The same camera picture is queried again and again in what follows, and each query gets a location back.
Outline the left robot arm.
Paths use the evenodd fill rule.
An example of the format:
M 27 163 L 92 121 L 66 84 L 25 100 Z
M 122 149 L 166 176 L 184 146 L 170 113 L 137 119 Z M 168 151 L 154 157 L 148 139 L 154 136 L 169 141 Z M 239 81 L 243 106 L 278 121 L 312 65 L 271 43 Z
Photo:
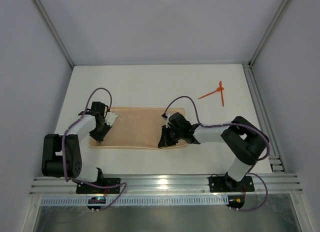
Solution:
M 117 117 L 104 103 L 93 102 L 91 108 L 78 114 L 77 120 L 63 134 L 47 134 L 43 141 L 42 175 L 76 182 L 99 181 L 102 170 L 82 162 L 81 141 L 90 136 L 101 143 Z

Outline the peach cloth napkin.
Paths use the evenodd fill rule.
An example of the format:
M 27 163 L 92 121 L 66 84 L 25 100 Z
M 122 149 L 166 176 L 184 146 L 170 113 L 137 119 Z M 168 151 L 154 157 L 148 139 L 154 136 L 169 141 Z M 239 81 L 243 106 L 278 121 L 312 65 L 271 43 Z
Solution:
M 90 139 L 88 146 L 95 149 L 151 149 L 158 150 L 164 108 L 114 107 L 118 117 L 102 142 Z

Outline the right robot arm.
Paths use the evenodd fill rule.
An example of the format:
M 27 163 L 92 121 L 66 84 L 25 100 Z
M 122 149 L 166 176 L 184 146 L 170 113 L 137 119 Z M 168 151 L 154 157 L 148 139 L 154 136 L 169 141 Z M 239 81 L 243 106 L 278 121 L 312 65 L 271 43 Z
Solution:
M 225 143 L 235 155 L 235 159 L 224 175 L 228 191 L 240 189 L 244 178 L 266 151 L 270 153 L 269 138 L 242 116 L 235 117 L 230 123 L 221 125 L 191 124 L 180 113 L 164 113 L 166 120 L 161 128 L 159 148 L 176 145 L 180 140 L 188 144 Z

